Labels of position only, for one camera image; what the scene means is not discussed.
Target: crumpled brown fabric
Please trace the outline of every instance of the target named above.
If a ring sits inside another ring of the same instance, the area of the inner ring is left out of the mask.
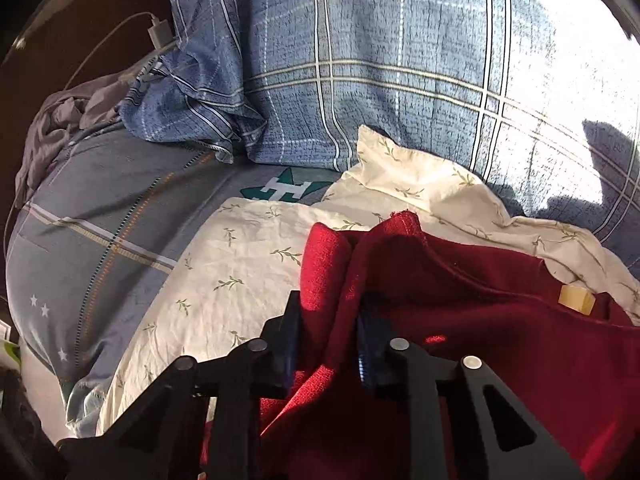
[[[45,99],[27,132],[22,167],[15,177],[14,207],[30,199],[74,133],[116,118],[115,107],[130,86],[122,74],[102,76]]]

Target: dark brown surface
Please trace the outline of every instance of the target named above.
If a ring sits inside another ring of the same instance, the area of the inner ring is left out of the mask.
[[[2,224],[14,200],[14,178],[22,161],[24,138],[40,105],[64,87],[85,56],[113,27],[143,10],[161,19],[171,16],[169,0],[74,0],[30,36],[23,50],[14,52],[0,66]],[[88,61],[73,85],[119,72],[148,54],[153,49],[146,32],[149,26],[146,16],[124,25]],[[0,270],[4,274],[3,258]]]

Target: metal rivet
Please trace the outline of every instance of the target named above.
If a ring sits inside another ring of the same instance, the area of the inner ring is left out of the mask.
[[[395,337],[391,341],[389,341],[389,346],[394,350],[404,351],[409,348],[409,342],[401,337]]]
[[[462,359],[462,364],[472,370],[478,370],[478,368],[482,366],[482,360],[475,355],[468,355]]]
[[[174,361],[174,366],[178,368],[178,370],[189,370],[193,367],[195,362],[196,359],[194,359],[193,357],[182,355]]]
[[[264,339],[260,339],[259,337],[256,339],[251,339],[248,343],[249,350],[251,352],[262,352],[267,349],[267,342]]]

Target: red fabric fold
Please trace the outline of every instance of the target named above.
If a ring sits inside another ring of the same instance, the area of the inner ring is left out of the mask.
[[[447,242],[402,212],[370,232],[316,224],[301,273],[294,393],[262,404],[262,467],[290,480],[406,478],[408,421],[358,382],[354,323],[365,291],[379,315],[432,355],[477,355],[591,480],[640,427],[640,332],[607,295],[585,317],[557,303],[538,258]]]

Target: white floor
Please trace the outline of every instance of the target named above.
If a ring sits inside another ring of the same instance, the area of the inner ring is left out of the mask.
[[[22,382],[27,398],[42,422],[42,429],[52,442],[73,436],[65,426],[65,408],[55,375],[38,361],[27,345],[20,345]]]

